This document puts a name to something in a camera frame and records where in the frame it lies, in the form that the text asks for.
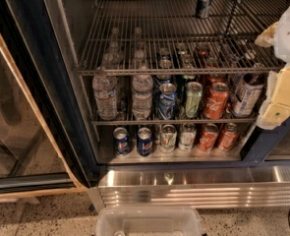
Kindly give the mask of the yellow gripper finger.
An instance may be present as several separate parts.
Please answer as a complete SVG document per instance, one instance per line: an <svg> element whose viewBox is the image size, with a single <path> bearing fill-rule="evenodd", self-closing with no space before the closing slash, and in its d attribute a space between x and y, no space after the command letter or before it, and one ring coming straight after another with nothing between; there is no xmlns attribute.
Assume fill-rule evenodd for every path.
<svg viewBox="0 0 290 236"><path fill-rule="evenodd" d="M269 73L265 96L257 125L265 130L273 130L290 116L290 63L278 73Z"/></svg>
<svg viewBox="0 0 290 236"><path fill-rule="evenodd" d="M274 35L278 22L266 28L255 40L255 45L260 47L270 47L274 45Z"/></svg>

